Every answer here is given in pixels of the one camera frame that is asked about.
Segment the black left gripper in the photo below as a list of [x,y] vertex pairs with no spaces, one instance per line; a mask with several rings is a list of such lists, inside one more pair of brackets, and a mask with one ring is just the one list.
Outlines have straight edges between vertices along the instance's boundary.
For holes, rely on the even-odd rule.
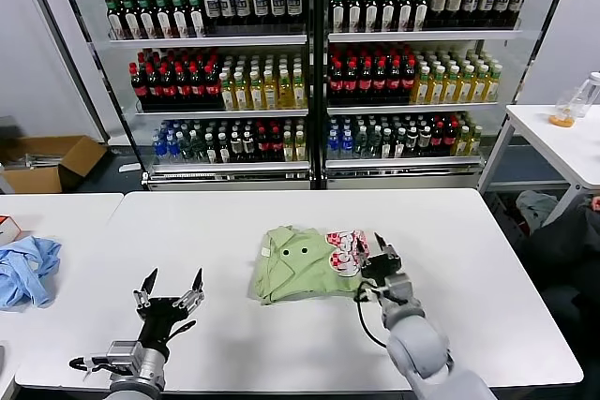
[[155,268],[142,282],[139,289],[133,290],[136,311],[142,320],[142,329],[137,338],[145,349],[153,349],[160,354],[169,354],[168,342],[178,333],[191,328],[192,320],[172,332],[173,326],[186,320],[204,300],[203,269],[200,268],[192,282],[191,288],[180,298],[151,296],[156,283],[158,268]]

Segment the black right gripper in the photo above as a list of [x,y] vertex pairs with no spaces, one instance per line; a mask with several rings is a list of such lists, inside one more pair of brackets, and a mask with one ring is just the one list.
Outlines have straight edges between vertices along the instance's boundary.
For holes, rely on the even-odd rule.
[[375,285],[384,285],[387,276],[396,274],[401,269],[402,261],[396,249],[379,233],[375,232],[374,236],[381,252],[370,257],[367,239],[361,234],[356,234],[355,256],[357,264],[362,267],[361,275]]

